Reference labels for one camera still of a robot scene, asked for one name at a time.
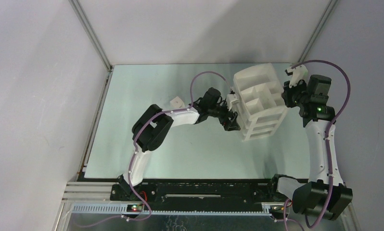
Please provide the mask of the white plastic drawer organizer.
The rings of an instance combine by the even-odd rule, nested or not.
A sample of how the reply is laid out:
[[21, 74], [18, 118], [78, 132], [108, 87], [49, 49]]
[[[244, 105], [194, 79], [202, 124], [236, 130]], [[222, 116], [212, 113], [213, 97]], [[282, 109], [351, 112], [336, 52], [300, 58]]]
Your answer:
[[287, 115], [283, 88], [271, 63], [259, 64], [234, 74], [239, 100], [233, 105], [243, 141], [272, 136]]

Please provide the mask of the white cosmetic box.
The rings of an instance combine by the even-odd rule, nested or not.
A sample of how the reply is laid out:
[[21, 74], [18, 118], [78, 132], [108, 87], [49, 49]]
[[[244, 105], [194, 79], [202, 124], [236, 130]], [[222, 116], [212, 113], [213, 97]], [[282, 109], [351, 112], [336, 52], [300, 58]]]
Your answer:
[[181, 109], [185, 107], [185, 102], [179, 96], [176, 96], [174, 99], [170, 100], [169, 103], [173, 109]]

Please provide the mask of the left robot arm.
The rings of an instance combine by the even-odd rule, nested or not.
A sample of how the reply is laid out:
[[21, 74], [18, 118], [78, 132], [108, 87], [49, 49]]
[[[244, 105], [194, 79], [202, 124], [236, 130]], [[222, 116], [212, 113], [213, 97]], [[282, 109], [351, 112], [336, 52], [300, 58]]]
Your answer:
[[131, 201], [139, 197], [138, 185], [143, 181], [149, 158], [161, 146], [171, 128], [199, 124], [209, 117], [217, 118], [225, 131], [241, 129], [237, 122], [238, 113], [215, 88], [209, 88], [203, 97], [186, 108], [164, 111], [156, 104], [150, 105], [132, 127], [133, 155], [127, 173], [118, 178], [122, 195]]

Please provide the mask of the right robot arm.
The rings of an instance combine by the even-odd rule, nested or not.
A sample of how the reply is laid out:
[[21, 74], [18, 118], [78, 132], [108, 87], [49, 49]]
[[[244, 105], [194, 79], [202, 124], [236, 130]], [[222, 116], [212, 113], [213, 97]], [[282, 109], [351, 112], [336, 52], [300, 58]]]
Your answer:
[[282, 98], [288, 108], [299, 107], [303, 119], [310, 152], [308, 182], [280, 176], [268, 187], [273, 201], [284, 197], [293, 201], [295, 213], [309, 217], [336, 220], [353, 198], [353, 192], [345, 186], [336, 161], [334, 133], [335, 110], [327, 105], [331, 79], [312, 75], [309, 82], [303, 79], [295, 85], [286, 81]]

